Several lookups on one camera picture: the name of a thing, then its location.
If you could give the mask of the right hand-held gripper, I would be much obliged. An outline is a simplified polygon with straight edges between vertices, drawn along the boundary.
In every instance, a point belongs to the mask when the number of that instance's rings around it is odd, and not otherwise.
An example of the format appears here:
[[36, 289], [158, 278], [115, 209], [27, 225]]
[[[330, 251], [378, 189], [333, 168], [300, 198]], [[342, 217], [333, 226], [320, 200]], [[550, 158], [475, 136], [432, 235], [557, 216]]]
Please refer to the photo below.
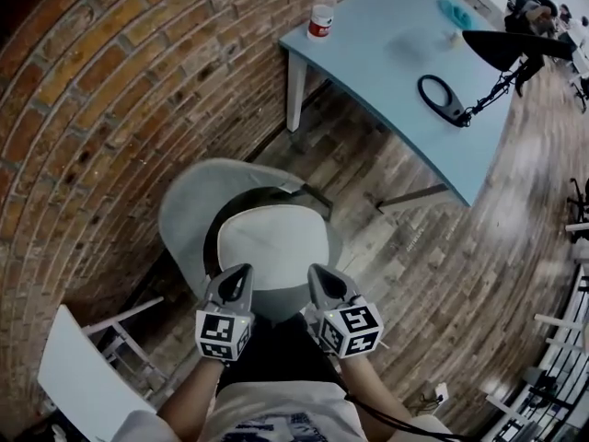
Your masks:
[[307, 281], [312, 302], [303, 308], [312, 337], [322, 350], [339, 359], [373, 352], [384, 323], [348, 275], [328, 265], [309, 266]]

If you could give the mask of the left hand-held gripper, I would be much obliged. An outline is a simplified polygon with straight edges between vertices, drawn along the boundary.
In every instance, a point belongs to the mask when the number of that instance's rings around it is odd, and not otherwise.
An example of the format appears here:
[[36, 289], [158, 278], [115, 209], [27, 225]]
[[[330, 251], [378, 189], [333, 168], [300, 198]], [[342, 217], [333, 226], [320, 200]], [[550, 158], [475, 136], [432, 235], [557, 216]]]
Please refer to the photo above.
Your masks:
[[251, 337], [254, 271], [250, 264], [229, 267], [207, 287], [206, 304], [196, 312], [195, 341], [201, 356], [235, 362]]

